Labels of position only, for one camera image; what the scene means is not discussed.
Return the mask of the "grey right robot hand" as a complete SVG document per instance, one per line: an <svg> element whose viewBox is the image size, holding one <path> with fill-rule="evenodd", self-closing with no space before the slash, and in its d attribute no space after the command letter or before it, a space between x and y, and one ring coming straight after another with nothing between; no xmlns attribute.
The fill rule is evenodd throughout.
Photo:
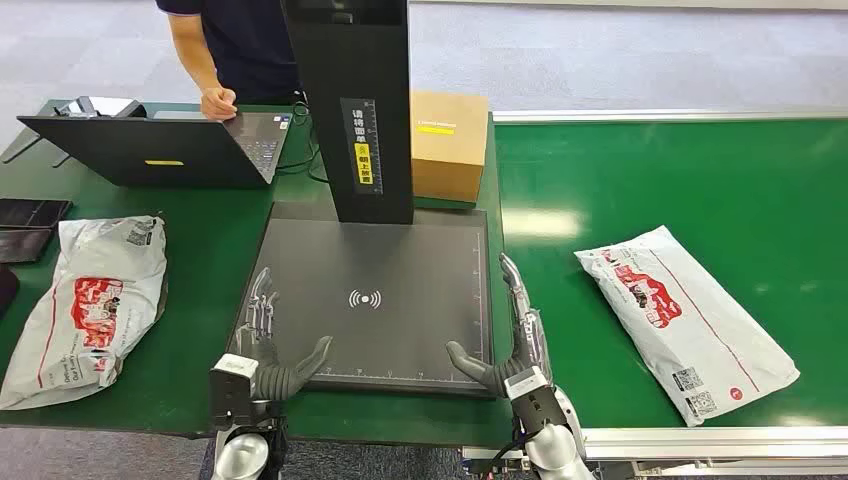
<svg viewBox="0 0 848 480"><path fill-rule="evenodd" d="M455 341L447 342L445 347L454 367L496 397L507 398L507 378L538 367L546 382L550 384L552 374L541 314L531 305L526 285L514 261L501 252L499 264L513 307L510 356L502 362L490 365L469 356Z"/></svg>

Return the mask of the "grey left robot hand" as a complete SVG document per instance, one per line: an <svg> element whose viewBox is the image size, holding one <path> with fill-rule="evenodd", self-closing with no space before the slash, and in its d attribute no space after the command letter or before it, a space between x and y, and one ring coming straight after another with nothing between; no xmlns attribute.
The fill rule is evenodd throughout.
<svg viewBox="0 0 848 480"><path fill-rule="evenodd" d="M273 286L271 269L264 267L247 290L245 313L234 332L234 350L259 362L257 395L283 399L297 393L320 370L329 356L333 337L319 338L313 351L296 365L281 364L273 332L278 299L279 292Z"/></svg>

